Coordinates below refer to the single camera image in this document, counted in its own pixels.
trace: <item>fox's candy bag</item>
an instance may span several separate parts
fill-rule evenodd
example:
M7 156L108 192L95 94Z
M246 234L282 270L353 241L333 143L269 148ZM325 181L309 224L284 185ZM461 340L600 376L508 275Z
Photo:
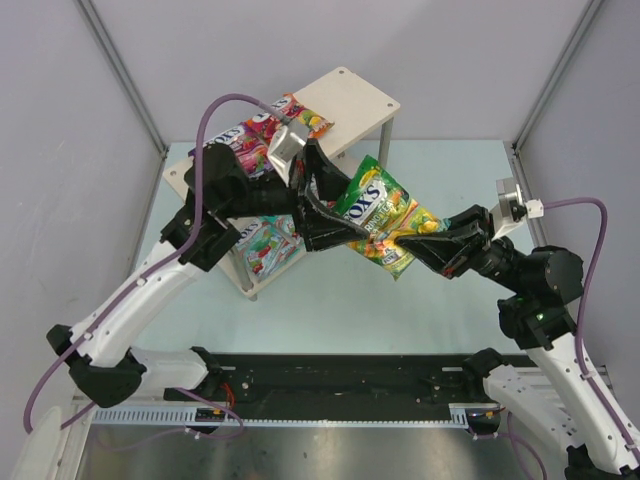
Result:
M287 117L296 118L300 123L309 127L311 129L309 137L311 138L320 138L333 126L333 123L326 118L299 103L292 93L285 93L280 100L272 103L271 106ZM280 120L267 112L262 112L247 120L247 125L265 142L270 143L271 138L280 128Z
M207 142L207 144L210 143L229 145L250 178L273 170L273 166L267 160L267 146L246 123L241 123L216 135ZM194 154L195 149L189 152L190 157Z
M240 232L240 240L236 246L258 280L274 273L299 251L274 225L259 219Z
M334 211L370 232L368 240L349 247L382 266L397 279L415 258L395 244L400 235L441 232L448 220L439 220L416 202L377 160L367 155L338 199Z

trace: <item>light blue floor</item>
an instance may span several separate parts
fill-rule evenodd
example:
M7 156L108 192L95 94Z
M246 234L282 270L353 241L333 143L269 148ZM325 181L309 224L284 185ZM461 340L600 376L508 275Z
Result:
M191 143L174 144L167 166ZM378 143L350 150L363 158ZM498 141L393 141L388 170L436 215L459 213L474 203L497 203L495 181L511 172ZM180 208L162 182L141 258ZM526 227L512 235L529 252ZM212 270L175 299L140 335L136 345L182 350L198 345L241 353L473 353L493 347L517 352L498 326L496 301L510 292L469 272L450 281L415 261L394 282L382 268L347 247L314 253L247 300L220 270Z

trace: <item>gray wall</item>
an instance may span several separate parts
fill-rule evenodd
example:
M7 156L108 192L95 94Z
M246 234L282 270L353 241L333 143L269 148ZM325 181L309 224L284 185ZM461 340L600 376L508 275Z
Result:
M54 360L45 333L120 284L160 159L68 0L0 2L0 478L24 403ZM68 403L65 372L35 419Z
M95 3L167 141L219 95L272 101L340 65L402 103L394 138L510 140L587 0Z
M606 2L548 110L527 140L523 163L534 195L601 198L609 231L588 303L587 348L609 368L629 416L640 422L638 182L640 2ZM552 243L585 260L598 233L595 207L545 214Z

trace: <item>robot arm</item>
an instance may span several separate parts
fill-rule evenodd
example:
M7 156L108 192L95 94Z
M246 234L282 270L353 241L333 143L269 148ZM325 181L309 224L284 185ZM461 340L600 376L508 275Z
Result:
M516 250L503 235L527 215L540 216L542 206L539 201L522 202L515 183L498 182L498 192L500 202L491 212L476 205L453 217L447 232L404 236L396 243L447 278L475 270L515 293L498 301L502 332L540 367L567 414L527 388L513 367L504 365L491 349L471 357L468 371L479 379L479 391L513 411L545 444L564 455L570 466L568 478L587 478L579 477L585 471L637 474L640 464L632 450L640 432L595 368L585 377L578 365L576 324L565 306L583 293L582 260L553 246L536 248L529 255ZM589 362L586 351L583 354ZM627 445L600 396L628 429L632 445ZM578 476L569 477L572 471Z
M337 199L350 180L327 160L317 140L306 143L301 140L307 135L308 129L299 122L281 128L269 150L276 171L251 180L230 147L207 145L203 162L203 222L193 246L143 276L151 265L180 249L191 235L195 213L192 167L185 174L190 187L185 206L162 230L160 241L142 265L86 319L71 328L56 325L49 331L47 339L58 355L84 337L66 363L78 388L96 404L112 407L147 389L194 390L204 388L207 382L219 383L219 366L201 348L165 353L143 351L131 345L167 303L234 247L240 233L228 218L291 214L296 231L310 251L368 237L366 230L333 214L321 203L320 200ZM312 190L313 182L320 200ZM116 298L120 301L115 308L95 330L87 333Z

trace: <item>cable clip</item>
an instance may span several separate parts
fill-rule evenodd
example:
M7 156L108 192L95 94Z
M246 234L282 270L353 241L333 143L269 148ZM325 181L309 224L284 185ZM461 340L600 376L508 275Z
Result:
M582 378L583 380L587 380L589 378L593 378L598 374L598 372L596 372L595 370L590 370L589 372L587 372L586 374L582 374L580 375L580 378Z

